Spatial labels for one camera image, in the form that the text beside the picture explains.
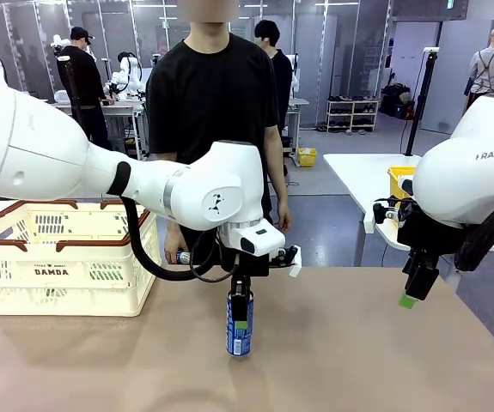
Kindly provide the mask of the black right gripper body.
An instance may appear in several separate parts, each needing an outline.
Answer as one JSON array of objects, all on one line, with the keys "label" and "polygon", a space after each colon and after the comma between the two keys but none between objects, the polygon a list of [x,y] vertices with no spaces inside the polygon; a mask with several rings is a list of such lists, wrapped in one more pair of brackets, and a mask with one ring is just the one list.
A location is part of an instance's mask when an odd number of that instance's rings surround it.
[{"label": "black right gripper body", "polygon": [[453,253],[453,228],[418,209],[398,211],[397,240],[410,248],[406,266],[435,266],[440,256]]}]

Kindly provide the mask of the person's left hand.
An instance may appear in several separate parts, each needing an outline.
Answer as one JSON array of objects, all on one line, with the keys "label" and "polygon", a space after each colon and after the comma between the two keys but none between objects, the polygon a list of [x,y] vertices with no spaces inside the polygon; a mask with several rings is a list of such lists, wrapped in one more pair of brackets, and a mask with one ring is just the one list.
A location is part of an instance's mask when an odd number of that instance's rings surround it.
[{"label": "person's left hand", "polygon": [[286,200],[277,202],[277,226],[282,233],[287,233],[292,228],[292,214]]}]

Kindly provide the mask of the person's right hand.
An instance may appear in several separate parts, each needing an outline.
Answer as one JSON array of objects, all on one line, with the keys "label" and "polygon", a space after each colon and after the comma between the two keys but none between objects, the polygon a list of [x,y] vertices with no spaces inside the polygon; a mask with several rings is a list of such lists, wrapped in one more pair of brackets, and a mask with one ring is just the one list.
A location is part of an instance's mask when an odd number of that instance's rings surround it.
[{"label": "person's right hand", "polygon": [[178,263],[178,255],[188,251],[186,242],[179,228],[169,228],[164,242],[165,258],[169,264]]}]

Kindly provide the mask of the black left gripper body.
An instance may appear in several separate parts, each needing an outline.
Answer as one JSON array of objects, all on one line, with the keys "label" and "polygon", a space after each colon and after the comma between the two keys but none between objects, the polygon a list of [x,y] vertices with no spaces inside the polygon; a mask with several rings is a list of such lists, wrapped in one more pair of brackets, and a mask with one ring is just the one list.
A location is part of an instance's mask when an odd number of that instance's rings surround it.
[{"label": "black left gripper body", "polygon": [[227,272],[249,277],[267,277],[269,275],[270,255],[256,257],[245,251],[220,247],[220,265]]}]

